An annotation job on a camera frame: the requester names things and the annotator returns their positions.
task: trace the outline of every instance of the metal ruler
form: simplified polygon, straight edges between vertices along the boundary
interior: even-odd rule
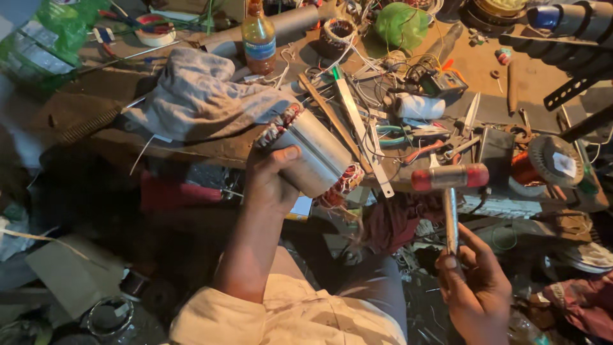
[[[373,153],[376,152],[375,145],[370,140],[370,137],[366,135],[366,127],[364,127],[364,123],[362,123],[362,118],[357,111],[356,103],[353,101],[353,97],[351,96],[351,91],[349,91],[347,81],[345,79],[338,79],[337,87],[338,92],[343,98],[345,107],[347,108],[349,118],[353,123],[353,127],[356,129],[356,133],[358,136],[358,145],[360,146],[362,153],[367,158],[370,165],[373,167],[373,172],[375,173],[375,177],[377,178],[379,185],[381,185],[381,190],[383,191],[383,194],[386,196],[386,198],[391,198],[392,196],[394,196],[394,190],[392,189],[392,185],[390,184],[385,170],[383,170],[383,166],[381,166],[377,155]]]

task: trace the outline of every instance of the plastic bottle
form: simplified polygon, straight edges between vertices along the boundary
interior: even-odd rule
[[[240,27],[247,67],[255,74],[265,76],[275,70],[275,27],[266,18],[262,0],[249,0],[247,17]]]

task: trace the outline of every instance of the bottle label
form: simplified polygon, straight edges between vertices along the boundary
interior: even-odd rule
[[[252,43],[243,40],[245,53],[254,60],[264,60],[273,56],[276,52],[276,37],[268,43]]]

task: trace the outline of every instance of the perforated metal bracket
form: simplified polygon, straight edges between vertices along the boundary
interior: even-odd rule
[[[597,81],[599,81],[599,79],[572,78],[564,85],[558,87],[557,90],[543,98],[545,108],[549,111],[553,111],[571,98],[596,84]]]

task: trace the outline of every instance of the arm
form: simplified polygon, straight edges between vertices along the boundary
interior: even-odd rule
[[[492,249],[462,224],[458,230],[460,257],[443,250],[435,264],[451,321],[468,345],[508,344],[511,283]]]
[[[216,290],[262,303],[283,219],[299,194],[278,173],[299,156],[296,146],[274,151],[264,159],[251,150],[244,204],[213,280]]]

